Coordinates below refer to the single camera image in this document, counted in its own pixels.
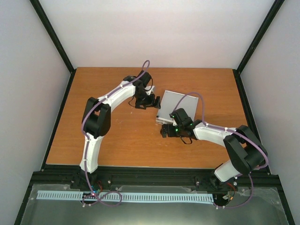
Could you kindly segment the aluminium poker case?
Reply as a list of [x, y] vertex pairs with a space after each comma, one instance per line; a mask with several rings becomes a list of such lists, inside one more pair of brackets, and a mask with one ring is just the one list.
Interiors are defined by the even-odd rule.
[[183, 108], [191, 119], [195, 118], [199, 97], [187, 95], [182, 99], [183, 96], [184, 94], [165, 90], [161, 100], [161, 108], [156, 115], [157, 124], [173, 124], [173, 119], [170, 117], [170, 114], [174, 111], [174, 108]]

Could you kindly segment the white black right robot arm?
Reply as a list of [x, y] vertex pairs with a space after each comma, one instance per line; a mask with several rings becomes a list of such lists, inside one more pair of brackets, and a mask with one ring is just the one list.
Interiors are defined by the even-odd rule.
[[225, 182], [239, 175], [249, 175], [268, 166], [267, 151], [249, 127], [227, 128], [192, 120], [182, 108], [173, 111], [170, 117], [172, 123], [162, 125], [163, 138], [188, 138], [189, 144], [200, 140], [225, 147], [229, 160], [203, 180], [213, 190], [220, 190]]

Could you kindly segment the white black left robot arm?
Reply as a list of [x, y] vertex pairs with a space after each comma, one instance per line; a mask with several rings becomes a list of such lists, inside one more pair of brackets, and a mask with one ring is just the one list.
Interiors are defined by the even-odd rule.
[[98, 168], [98, 155], [101, 142], [111, 127], [113, 110], [128, 98], [135, 99], [134, 108], [145, 110], [149, 107], [160, 109], [160, 97], [155, 96], [151, 75], [142, 70], [139, 75], [126, 76], [112, 91], [104, 96], [87, 100], [82, 118], [82, 133], [85, 138], [80, 168], [85, 172], [81, 183], [86, 188], [94, 188], [98, 178], [93, 172]]

